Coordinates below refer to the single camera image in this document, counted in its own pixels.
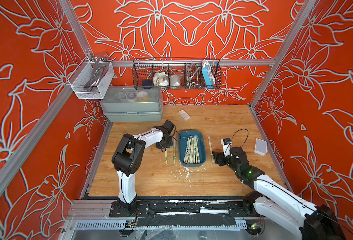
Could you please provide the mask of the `blue plastic storage box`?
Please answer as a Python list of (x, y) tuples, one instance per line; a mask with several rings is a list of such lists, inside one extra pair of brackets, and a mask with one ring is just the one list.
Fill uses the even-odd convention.
[(202, 133), (195, 130), (181, 131), (178, 152), (179, 161), (184, 167), (202, 166), (207, 160)]

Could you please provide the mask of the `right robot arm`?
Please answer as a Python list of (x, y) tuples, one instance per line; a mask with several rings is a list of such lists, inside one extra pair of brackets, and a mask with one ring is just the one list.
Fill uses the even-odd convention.
[(244, 185), (252, 189), (248, 198), (259, 215), (302, 240), (346, 238), (331, 208), (316, 206), (276, 183), (265, 172), (249, 164), (243, 148), (232, 147), (212, 155), (217, 165), (228, 166)]

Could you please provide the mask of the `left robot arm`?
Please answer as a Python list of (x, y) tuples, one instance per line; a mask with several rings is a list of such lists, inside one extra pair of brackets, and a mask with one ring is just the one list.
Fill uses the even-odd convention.
[(132, 211), (136, 202), (135, 174), (138, 171), (146, 148), (156, 145), (162, 152), (173, 146), (175, 125), (165, 121), (149, 131), (138, 135), (125, 134), (121, 138), (111, 159), (119, 180), (118, 204)]

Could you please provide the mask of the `chopstick pair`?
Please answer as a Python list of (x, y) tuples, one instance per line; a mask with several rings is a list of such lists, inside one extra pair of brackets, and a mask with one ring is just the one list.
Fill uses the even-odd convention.
[(167, 155), (167, 149), (164, 151), (165, 157), (164, 157), (164, 161), (165, 161), (165, 165), (168, 166), (168, 155)]
[(176, 140), (173, 140), (173, 166), (176, 164)]
[(212, 143), (211, 143), (211, 137), (208, 136), (208, 142), (209, 142), (209, 149), (210, 149), (210, 156), (211, 156), (211, 164), (215, 165), (215, 160), (214, 160), (214, 155), (213, 155), (213, 149), (212, 149)]

